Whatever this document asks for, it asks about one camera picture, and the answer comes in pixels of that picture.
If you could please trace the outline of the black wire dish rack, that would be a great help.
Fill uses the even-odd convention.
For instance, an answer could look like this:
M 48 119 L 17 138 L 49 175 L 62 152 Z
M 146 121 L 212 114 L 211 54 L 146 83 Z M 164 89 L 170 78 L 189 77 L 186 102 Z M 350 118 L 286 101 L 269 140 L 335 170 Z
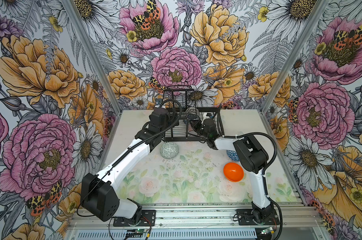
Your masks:
M 164 89 L 164 100 L 173 99 L 178 101 L 181 106 L 173 102 L 164 104 L 164 108 L 173 108 L 177 111 L 180 118 L 180 125 L 168 130 L 164 140 L 166 142 L 214 142 L 207 141 L 203 136 L 199 136 L 191 127 L 191 120 L 213 119 L 216 124 L 218 138 L 224 134 L 223 123 L 221 120 L 221 106 L 215 107 L 214 100 L 217 92 L 207 89 L 206 84 L 196 86 L 173 86 Z M 185 111 L 189 107 L 195 107 L 199 110 L 199 117 L 187 117 Z

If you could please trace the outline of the maroon patterned white bowl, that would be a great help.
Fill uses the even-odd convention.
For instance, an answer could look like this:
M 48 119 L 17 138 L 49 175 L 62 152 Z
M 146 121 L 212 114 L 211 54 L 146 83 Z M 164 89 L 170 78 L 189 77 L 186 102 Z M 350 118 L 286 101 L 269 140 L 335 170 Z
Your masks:
M 185 114 L 187 117 L 193 117 L 193 118 L 199 117 L 199 115 L 200 115 L 199 110 L 195 107 L 189 107 L 185 111 Z

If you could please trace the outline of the green patterned bowl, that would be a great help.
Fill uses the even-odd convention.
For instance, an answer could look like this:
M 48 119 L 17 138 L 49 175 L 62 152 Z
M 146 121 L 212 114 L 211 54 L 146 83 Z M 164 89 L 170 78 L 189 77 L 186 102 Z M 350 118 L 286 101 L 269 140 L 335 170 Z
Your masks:
M 166 142 L 160 148 L 160 155 L 164 159 L 173 159 L 179 154 L 179 152 L 179 146 L 173 142 Z

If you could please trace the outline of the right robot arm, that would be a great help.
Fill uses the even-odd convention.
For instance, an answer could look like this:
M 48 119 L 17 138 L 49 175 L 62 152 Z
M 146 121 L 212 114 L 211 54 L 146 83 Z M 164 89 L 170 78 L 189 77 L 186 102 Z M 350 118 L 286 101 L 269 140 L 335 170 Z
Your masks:
M 257 140 L 256 136 L 268 138 L 272 144 L 273 139 L 261 132 L 244 135 L 220 135 L 212 119 L 190 120 L 190 125 L 198 136 L 205 138 L 207 145 L 214 150 L 235 151 L 242 167 L 249 172 L 252 187 L 252 211 L 248 215 L 256 224 L 265 224 L 266 220 L 276 215 L 275 203 L 271 200 L 266 183 L 266 169 L 274 162 L 277 151 L 274 149 L 270 158 L 267 151 Z

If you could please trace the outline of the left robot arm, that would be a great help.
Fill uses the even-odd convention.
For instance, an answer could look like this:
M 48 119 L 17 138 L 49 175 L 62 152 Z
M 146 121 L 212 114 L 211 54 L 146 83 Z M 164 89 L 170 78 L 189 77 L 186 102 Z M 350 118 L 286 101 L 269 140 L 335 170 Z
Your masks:
M 81 207 L 103 222 L 119 218 L 137 225 L 143 218 L 142 206 L 133 200 L 120 199 L 116 191 L 136 164 L 162 142 L 166 131 L 179 125 L 181 114 L 175 109 L 155 108 L 149 122 L 119 157 L 97 174 L 84 176 Z

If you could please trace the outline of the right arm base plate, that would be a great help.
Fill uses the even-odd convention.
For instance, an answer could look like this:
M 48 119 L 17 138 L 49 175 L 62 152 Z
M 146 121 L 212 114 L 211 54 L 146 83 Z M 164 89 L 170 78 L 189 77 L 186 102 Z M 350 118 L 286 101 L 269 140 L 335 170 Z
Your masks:
M 277 212 L 272 210 L 269 214 L 255 212 L 251 209 L 237 209 L 236 216 L 240 226 L 261 226 L 261 225 L 279 225 L 280 220 Z

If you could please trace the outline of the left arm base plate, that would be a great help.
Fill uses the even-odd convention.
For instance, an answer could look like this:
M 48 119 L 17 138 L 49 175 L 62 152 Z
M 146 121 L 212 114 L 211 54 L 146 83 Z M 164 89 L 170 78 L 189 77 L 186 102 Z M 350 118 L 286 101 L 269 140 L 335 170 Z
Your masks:
M 140 215 L 132 219 L 118 217 L 114 219 L 114 227 L 153 227 L 156 222 L 156 210 L 142 210 Z

